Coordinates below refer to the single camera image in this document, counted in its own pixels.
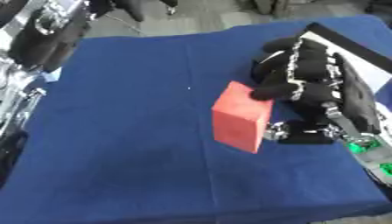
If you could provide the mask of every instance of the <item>cable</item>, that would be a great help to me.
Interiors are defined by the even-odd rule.
[[[141,36],[144,36],[144,37],[149,36],[149,35],[147,35],[145,32],[143,32],[142,30],[136,28],[134,25],[132,25],[132,24],[130,24],[130,23],[128,23],[128,22],[126,22],[126,21],[124,21],[124,20],[118,18],[118,17],[113,17],[113,16],[110,16],[110,15],[108,15],[108,14],[106,14],[105,17],[114,19],[114,20],[116,20],[116,21],[118,21],[118,22],[123,23],[124,25],[127,25],[131,30],[133,30],[133,31],[135,31],[135,32],[137,32],[137,33],[139,33]]]

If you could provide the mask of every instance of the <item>gray floor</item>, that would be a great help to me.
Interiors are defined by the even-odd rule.
[[[273,18],[256,12],[251,0],[179,0],[178,12],[165,14],[158,0],[143,0],[145,21],[136,23],[123,11],[114,11],[93,23],[89,37],[165,36],[215,32],[236,25],[317,17],[344,17],[363,13],[367,0],[318,0],[293,4],[287,17]]]

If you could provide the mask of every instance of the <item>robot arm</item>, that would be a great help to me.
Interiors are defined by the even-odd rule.
[[[46,94],[44,74],[63,65],[89,29],[113,9],[143,20],[141,0],[0,0],[0,187],[22,151],[25,125]],[[161,0],[171,9],[177,0]]]

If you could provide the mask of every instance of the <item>table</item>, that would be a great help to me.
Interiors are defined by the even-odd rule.
[[[323,25],[392,56],[376,17]],[[253,155],[216,143],[214,101],[269,40],[310,21],[81,43],[30,122],[31,139],[0,192],[0,223],[305,223],[390,206],[339,144]],[[392,83],[377,95],[392,107]],[[276,104],[272,122],[295,116]]]

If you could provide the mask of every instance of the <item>red foam block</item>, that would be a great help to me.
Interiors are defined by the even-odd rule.
[[[216,141],[242,151],[257,153],[272,112],[273,101],[255,101],[252,88],[229,83],[213,105],[213,136]]]

